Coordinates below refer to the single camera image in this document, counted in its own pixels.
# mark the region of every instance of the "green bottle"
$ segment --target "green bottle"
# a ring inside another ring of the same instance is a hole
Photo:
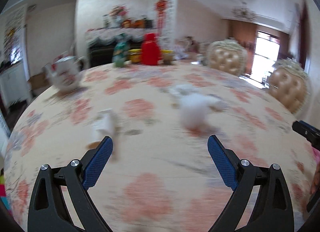
[[[124,67],[124,62],[126,61],[128,54],[128,44],[127,36],[125,33],[121,33],[117,36],[118,43],[113,50],[112,62],[115,63],[115,67],[122,68]]]

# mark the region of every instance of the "flower bouquet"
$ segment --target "flower bouquet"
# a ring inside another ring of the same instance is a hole
[[[114,27],[121,27],[124,16],[128,13],[125,5],[114,6],[109,13],[110,18],[113,20]]]

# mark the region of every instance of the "person's hand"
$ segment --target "person's hand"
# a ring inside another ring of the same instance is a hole
[[[316,192],[319,184],[320,184],[320,163],[317,164],[316,172],[311,184],[310,194],[313,194]]]

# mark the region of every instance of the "round table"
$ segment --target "round table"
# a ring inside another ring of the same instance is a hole
[[[192,84],[220,98],[222,111],[208,114],[206,132],[183,129],[169,87]],[[278,163],[286,178],[295,225],[303,223],[316,168],[310,144],[292,131],[294,116],[280,102],[236,76],[190,62],[172,66],[131,65],[89,69],[81,88],[60,95],[50,87],[19,119],[5,157],[6,192],[15,220],[27,230],[28,207],[42,164],[52,168],[81,159],[91,149],[92,123],[112,108],[119,118],[116,157],[88,190],[114,232],[206,232],[232,190],[226,187],[207,150],[216,134],[226,148],[256,166]],[[65,187],[71,217],[82,227]],[[244,216],[257,196],[253,190]]]

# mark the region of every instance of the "chandelier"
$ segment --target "chandelier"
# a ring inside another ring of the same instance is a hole
[[[247,8],[247,3],[245,2],[242,2],[241,7],[233,8],[232,13],[235,18],[249,22],[254,22],[257,19],[256,14]]]

